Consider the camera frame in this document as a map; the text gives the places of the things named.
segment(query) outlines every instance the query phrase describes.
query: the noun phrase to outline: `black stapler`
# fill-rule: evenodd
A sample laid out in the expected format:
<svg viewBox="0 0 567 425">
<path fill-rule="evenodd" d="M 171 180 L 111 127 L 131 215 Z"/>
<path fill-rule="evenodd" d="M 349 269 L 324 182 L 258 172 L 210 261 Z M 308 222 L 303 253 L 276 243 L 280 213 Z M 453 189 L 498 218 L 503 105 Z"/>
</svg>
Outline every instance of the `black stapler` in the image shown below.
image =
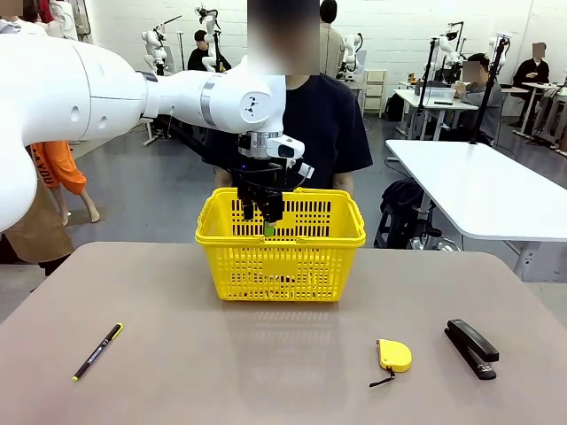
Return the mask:
<svg viewBox="0 0 567 425">
<path fill-rule="evenodd" d="M 492 363 L 498 361 L 500 354 L 474 328 L 460 319 L 455 319 L 447 322 L 445 333 L 467 360 L 478 379 L 488 381 L 496 377 Z"/>
</svg>

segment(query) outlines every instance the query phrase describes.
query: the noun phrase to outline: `tape measure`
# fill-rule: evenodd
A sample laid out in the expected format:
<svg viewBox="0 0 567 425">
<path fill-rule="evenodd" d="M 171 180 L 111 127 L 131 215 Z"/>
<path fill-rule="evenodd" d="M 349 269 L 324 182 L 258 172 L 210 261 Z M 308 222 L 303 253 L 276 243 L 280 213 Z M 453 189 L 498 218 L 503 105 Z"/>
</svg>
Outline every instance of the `tape measure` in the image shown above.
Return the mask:
<svg viewBox="0 0 567 425">
<path fill-rule="evenodd" d="M 393 381 L 396 377 L 395 372 L 406 372 L 411 366 L 411 351 L 405 344 L 387 339 L 378 339 L 376 344 L 380 367 L 389 371 L 390 377 L 380 382 L 373 382 L 370 388 Z"/>
</svg>

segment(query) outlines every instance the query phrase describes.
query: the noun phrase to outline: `floor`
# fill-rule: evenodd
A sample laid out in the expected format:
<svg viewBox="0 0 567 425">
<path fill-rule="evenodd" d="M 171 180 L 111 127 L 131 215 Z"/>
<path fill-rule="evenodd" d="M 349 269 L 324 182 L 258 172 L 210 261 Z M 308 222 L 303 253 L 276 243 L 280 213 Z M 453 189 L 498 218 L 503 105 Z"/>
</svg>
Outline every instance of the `floor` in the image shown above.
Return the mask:
<svg viewBox="0 0 567 425">
<path fill-rule="evenodd" d="M 375 165 L 355 174 L 356 200 L 367 229 L 367 246 L 372 246 L 380 216 L 382 193 L 403 177 L 384 165 L 389 152 L 384 141 L 401 138 L 395 123 L 366 120 Z M 149 147 L 142 143 L 142 127 L 107 141 L 74 146 L 77 165 L 88 177 L 88 191 L 104 218 L 97 224 L 70 226 L 75 246 L 94 241 L 193 243 L 197 217 L 214 188 L 210 166 L 176 140 L 158 140 Z M 527 144 L 502 126 L 501 151 L 548 179 L 567 188 L 567 158 L 551 150 Z M 71 210 L 82 209 L 78 197 L 68 196 Z M 444 236 L 461 244 L 460 234 L 440 213 L 434 225 Z M 466 251 L 490 252 L 509 267 L 517 255 L 502 242 L 463 238 Z M 38 267 L 0 267 L 0 322 L 25 299 L 43 277 Z M 567 326 L 567 285 L 528 284 L 534 294 Z"/>
</svg>

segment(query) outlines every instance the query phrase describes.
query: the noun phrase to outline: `tabletop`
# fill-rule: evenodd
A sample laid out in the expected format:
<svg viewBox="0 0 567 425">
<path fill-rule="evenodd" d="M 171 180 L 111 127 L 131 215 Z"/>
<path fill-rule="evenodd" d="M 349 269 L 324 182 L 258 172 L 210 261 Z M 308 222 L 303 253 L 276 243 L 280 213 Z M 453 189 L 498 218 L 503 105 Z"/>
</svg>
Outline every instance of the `tabletop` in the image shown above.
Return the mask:
<svg viewBox="0 0 567 425">
<path fill-rule="evenodd" d="M 420 97 L 416 95 L 416 91 L 413 89 L 396 89 L 394 90 L 398 96 L 400 96 L 404 101 L 408 102 L 412 107 L 416 108 L 419 106 Z M 429 101 L 427 96 L 424 99 L 424 104 L 426 109 L 444 109 L 448 111 L 476 111 L 478 109 L 477 106 L 472 104 L 465 104 L 461 102 L 459 99 L 453 99 L 453 104 L 435 104 L 436 99 L 434 97 L 430 98 Z"/>
<path fill-rule="evenodd" d="M 529 92 L 530 92 L 530 90 L 520 89 L 519 87 L 509 87 L 509 88 L 502 89 L 502 93 L 504 93 L 505 95 L 509 95 L 509 94 L 522 95 L 524 93 L 529 93 Z"/>
<path fill-rule="evenodd" d="M 443 329 L 501 353 L 481 382 Z M 71 377 L 115 322 L 124 330 Z M 412 351 L 394 382 L 378 338 Z M 201 247 L 82 246 L 0 325 L 0 417 L 31 424 L 561 423 L 567 331 L 497 258 L 359 250 L 336 304 L 227 303 Z"/>
<path fill-rule="evenodd" d="M 567 190 L 484 144 L 389 140 L 393 154 L 464 235 L 567 242 Z"/>
<path fill-rule="evenodd" d="M 541 82 L 524 82 L 522 84 L 527 87 L 534 87 L 536 89 L 542 90 L 557 89 L 557 86 L 555 84 L 545 84 Z"/>
</svg>

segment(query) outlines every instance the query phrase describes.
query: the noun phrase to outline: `black pen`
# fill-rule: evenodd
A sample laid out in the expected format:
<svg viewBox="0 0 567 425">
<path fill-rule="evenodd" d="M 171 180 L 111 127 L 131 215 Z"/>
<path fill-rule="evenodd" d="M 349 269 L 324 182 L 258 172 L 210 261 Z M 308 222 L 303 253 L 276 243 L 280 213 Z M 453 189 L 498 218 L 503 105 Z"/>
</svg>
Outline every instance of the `black pen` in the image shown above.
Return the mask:
<svg viewBox="0 0 567 425">
<path fill-rule="evenodd" d="M 74 374 L 73 381 L 79 381 L 79 378 L 81 378 L 82 374 L 84 374 L 86 370 L 89 368 L 89 366 L 95 362 L 95 360 L 98 357 L 98 354 L 103 352 L 103 349 L 108 345 L 108 343 L 110 343 L 116 336 L 118 336 L 118 334 L 123 329 L 124 329 L 124 325 L 122 325 L 121 323 L 116 323 L 116 326 L 114 326 L 113 330 L 110 331 L 110 334 L 108 334 L 105 337 L 105 339 L 103 339 L 103 342 L 98 345 L 96 350 L 92 352 L 92 354 L 89 356 L 87 361 L 85 361 L 82 364 L 82 366 L 79 368 L 79 370 L 77 370 L 77 373 Z"/>
</svg>

